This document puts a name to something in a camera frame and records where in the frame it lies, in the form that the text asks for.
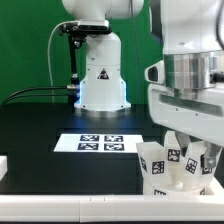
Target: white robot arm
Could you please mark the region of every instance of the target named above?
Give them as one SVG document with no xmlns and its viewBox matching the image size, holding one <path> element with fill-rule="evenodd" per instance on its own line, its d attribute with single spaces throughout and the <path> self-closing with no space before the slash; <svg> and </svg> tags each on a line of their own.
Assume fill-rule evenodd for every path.
<svg viewBox="0 0 224 224">
<path fill-rule="evenodd" d="M 203 194 L 224 147 L 224 2 L 158 2 L 163 60 L 145 70 L 149 111 L 155 123 L 174 131 L 167 132 L 164 146 L 139 145 L 144 191 Z"/>
<path fill-rule="evenodd" d="M 156 123 L 224 146 L 221 3 L 161 1 L 163 60 L 146 69 L 145 77 L 152 82 L 148 96 Z"/>
<path fill-rule="evenodd" d="M 75 103 L 76 111 L 93 117 L 112 117 L 126 112 L 131 105 L 126 101 L 126 83 L 120 75 L 121 42 L 116 34 L 111 33 L 106 19 L 137 15 L 144 1 L 62 2 L 65 9 L 76 18 L 72 29 L 74 32 L 78 31 L 78 36 L 84 34 L 83 42 L 87 44 L 86 75 L 80 84 L 80 99 Z"/>
</svg>

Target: cable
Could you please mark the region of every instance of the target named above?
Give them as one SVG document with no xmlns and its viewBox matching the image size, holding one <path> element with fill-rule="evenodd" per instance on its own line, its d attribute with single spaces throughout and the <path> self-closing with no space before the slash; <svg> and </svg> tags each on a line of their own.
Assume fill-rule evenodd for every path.
<svg viewBox="0 0 224 224">
<path fill-rule="evenodd" d="M 7 98 L 4 100 L 4 102 L 1 104 L 1 106 L 5 106 L 9 101 L 15 100 L 18 98 L 24 98 L 24 97 L 55 97 L 55 96 L 69 96 L 69 94 L 27 94 L 27 95 L 21 95 L 21 96 L 14 96 L 11 98 Z"/>
<path fill-rule="evenodd" d="M 66 86 L 55 86 L 55 87 L 35 87 L 35 88 L 28 88 L 28 89 L 23 89 L 20 91 L 17 91 L 13 94 L 11 94 L 9 97 L 7 97 L 3 102 L 2 105 L 4 105 L 5 102 L 7 102 L 9 99 L 18 96 L 22 93 L 30 92 L 30 91 L 43 91 L 43 90 L 60 90 L 60 89 L 67 89 Z"/>
<path fill-rule="evenodd" d="M 138 46 L 137 29 L 136 29 L 136 24 L 134 20 L 133 0 L 130 0 L 130 4 L 131 4 L 131 17 L 132 17 L 132 24 L 133 24 L 133 30 L 134 30 L 136 61 L 137 61 L 138 93 L 137 93 L 136 103 L 138 104 L 140 99 L 140 56 L 139 56 L 140 54 L 139 54 L 139 46 Z"/>
<path fill-rule="evenodd" d="M 62 25 L 65 25 L 67 23 L 71 23 L 73 21 L 67 21 L 67 22 L 63 22 L 63 23 L 59 23 L 57 26 L 55 26 L 55 28 L 53 29 L 53 31 L 51 32 L 51 35 L 50 35 L 50 38 L 49 38 L 49 41 L 48 41 L 48 47 L 47 47 L 47 61 L 48 61 L 48 70 L 49 70 L 49 76 L 50 76 L 50 83 L 51 83 L 51 87 L 54 86 L 54 80 L 53 80 L 53 75 L 52 75 L 52 69 L 51 69 L 51 44 L 52 44 L 52 39 L 53 39 L 53 36 L 56 32 L 56 30 L 62 26 Z M 54 96 L 52 96 L 52 102 L 54 103 L 55 102 L 55 99 L 54 99 Z"/>
<path fill-rule="evenodd" d="M 223 13 L 223 7 L 224 7 L 224 1 L 221 1 L 219 10 L 218 10 L 218 14 L 216 17 L 216 26 L 215 26 L 215 32 L 216 32 L 216 39 L 220 45 L 220 47 L 224 50 L 224 43 L 222 41 L 222 37 L 221 37 L 221 19 L 222 19 L 222 13 Z"/>
</svg>

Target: triangular warning sticker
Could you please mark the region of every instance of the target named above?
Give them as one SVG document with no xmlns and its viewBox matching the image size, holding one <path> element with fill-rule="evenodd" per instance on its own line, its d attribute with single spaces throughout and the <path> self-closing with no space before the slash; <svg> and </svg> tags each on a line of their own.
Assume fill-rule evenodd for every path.
<svg viewBox="0 0 224 224">
<path fill-rule="evenodd" d="M 98 79 L 109 79 L 109 76 L 108 76 L 107 71 L 106 71 L 105 68 L 102 70 L 102 72 L 98 76 Z"/>
</svg>

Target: black table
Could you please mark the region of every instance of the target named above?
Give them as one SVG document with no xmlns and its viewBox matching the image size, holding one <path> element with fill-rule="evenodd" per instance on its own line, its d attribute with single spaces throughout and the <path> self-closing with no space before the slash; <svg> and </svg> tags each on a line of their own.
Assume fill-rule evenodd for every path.
<svg viewBox="0 0 224 224">
<path fill-rule="evenodd" d="M 138 134 L 162 143 L 147 105 L 110 119 L 77 116 L 68 104 L 15 103 L 0 108 L 0 154 L 8 155 L 1 194 L 141 194 L 136 154 L 53 152 L 62 133 Z"/>
</svg>

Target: green wall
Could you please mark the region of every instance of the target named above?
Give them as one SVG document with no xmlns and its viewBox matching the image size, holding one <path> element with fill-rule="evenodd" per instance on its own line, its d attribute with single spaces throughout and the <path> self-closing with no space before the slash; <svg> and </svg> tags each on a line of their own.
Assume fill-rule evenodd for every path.
<svg viewBox="0 0 224 224">
<path fill-rule="evenodd" d="M 140 102 L 147 102 L 144 69 L 162 58 L 161 46 L 152 39 L 149 30 L 149 1 L 135 18 L 140 50 Z M 1 0 L 0 1 L 0 102 L 11 93 L 38 86 L 50 86 L 47 45 L 53 28 L 73 18 L 64 10 L 61 0 Z M 122 41 L 121 72 L 127 82 L 127 98 L 137 99 L 137 64 L 131 19 L 110 21 Z M 67 37 L 56 35 L 52 43 L 52 69 L 55 85 L 70 82 Z M 78 52 L 78 70 L 85 75 L 85 47 Z M 29 98 L 30 102 L 50 102 L 51 98 Z"/>
</svg>

